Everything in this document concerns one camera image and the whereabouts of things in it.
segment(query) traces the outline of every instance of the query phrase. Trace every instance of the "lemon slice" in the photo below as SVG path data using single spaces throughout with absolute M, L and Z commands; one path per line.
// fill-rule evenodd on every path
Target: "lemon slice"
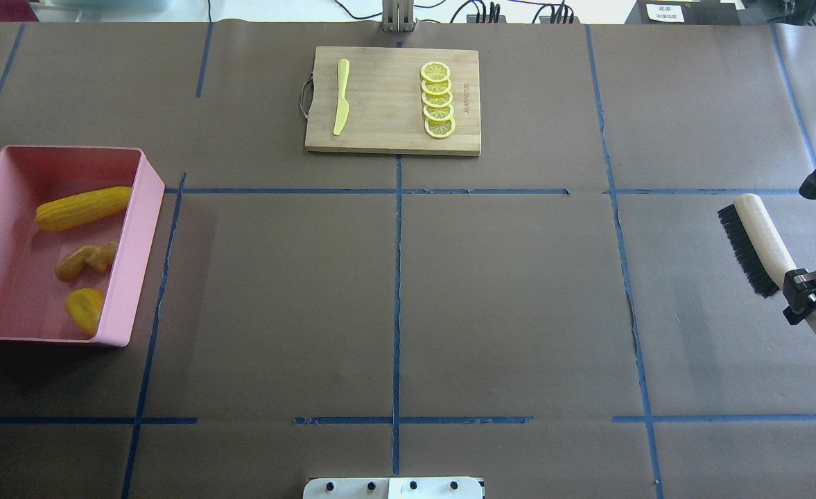
M 424 120 L 423 126 L 426 127 L 426 133 L 433 139 L 445 139 L 450 137 L 456 128 L 454 118 L 448 118 L 448 121 L 435 122 L 431 120 Z
M 444 95 L 451 91 L 451 81 L 445 80 L 444 82 L 432 83 L 423 80 L 420 82 L 420 87 L 428 95 Z
M 427 107 L 448 107 L 451 105 L 451 102 L 454 101 L 454 96 L 451 95 L 451 92 L 446 92 L 442 95 L 429 95 L 426 92 L 422 92 L 420 99 Z
M 423 116 L 425 116 L 427 120 L 433 122 L 448 121 L 454 117 L 454 107 L 452 105 L 449 105 L 448 107 L 428 107 L 427 105 L 424 105 Z
M 451 76 L 451 69 L 445 63 L 434 60 L 421 67 L 420 76 L 430 83 L 445 82 Z

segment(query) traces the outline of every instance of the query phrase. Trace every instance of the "corn cob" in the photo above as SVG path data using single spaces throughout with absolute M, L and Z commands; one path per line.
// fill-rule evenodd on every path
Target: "corn cob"
M 128 208 L 130 187 L 109 187 L 46 202 L 35 211 L 35 223 L 46 231 L 64 231 L 106 218 Z

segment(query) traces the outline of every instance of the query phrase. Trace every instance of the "white mount plate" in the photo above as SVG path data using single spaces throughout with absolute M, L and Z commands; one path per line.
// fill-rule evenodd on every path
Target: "white mount plate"
M 481 484 L 471 477 L 313 479 L 303 499 L 483 499 Z

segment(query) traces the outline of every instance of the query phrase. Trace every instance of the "brush bristles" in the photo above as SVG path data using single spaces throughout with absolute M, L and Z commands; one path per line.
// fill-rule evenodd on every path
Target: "brush bristles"
M 762 260 L 759 259 L 753 242 L 750 241 L 747 230 L 740 221 L 737 208 L 734 208 L 733 204 L 722 208 L 719 211 L 719 221 L 722 222 L 722 228 L 725 229 L 728 241 L 734 248 L 734 258 L 747 275 L 747 281 L 753 287 L 753 291 L 766 298 L 774 296 L 781 289 L 765 271 L 765 266 L 762 265 Z

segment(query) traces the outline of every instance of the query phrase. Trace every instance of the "yellow fruit piece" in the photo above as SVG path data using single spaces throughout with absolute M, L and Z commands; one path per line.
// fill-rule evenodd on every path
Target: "yellow fruit piece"
M 420 69 L 420 76 L 430 83 L 444 82 L 451 76 L 451 69 L 443 62 L 433 60 Z
M 456 123 L 454 118 L 449 118 L 445 122 L 435 122 L 427 119 L 424 120 L 424 127 L 426 127 L 426 133 L 433 139 L 445 139 L 454 133 Z
M 111 241 L 108 246 L 101 244 L 85 244 L 75 252 L 69 253 L 59 264 L 56 265 L 56 278 L 63 282 L 72 282 L 81 275 L 84 265 L 94 269 L 100 274 L 104 274 L 109 265 L 115 261 L 115 253 L 119 250 L 119 244 Z
M 93 288 L 81 288 L 69 293 L 66 298 L 66 312 L 69 313 L 75 325 L 93 338 L 97 326 L 100 325 L 100 313 L 103 312 L 103 293 Z
M 427 107 L 448 107 L 451 105 L 451 102 L 454 101 L 454 96 L 451 95 L 451 92 L 446 92 L 443 95 L 429 95 L 426 92 L 422 92 L 420 100 L 422 100 L 423 104 L 427 105 Z
M 109 187 L 46 202 L 35 211 L 35 223 L 46 231 L 64 231 L 110 217 L 128 208 L 130 187 Z
M 426 80 L 420 82 L 420 88 L 427 95 L 444 95 L 451 91 L 451 81 L 431 83 Z
M 454 117 L 454 107 L 452 105 L 448 107 L 428 107 L 424 105 L 423 116 L 429 121 L 446 122 Z

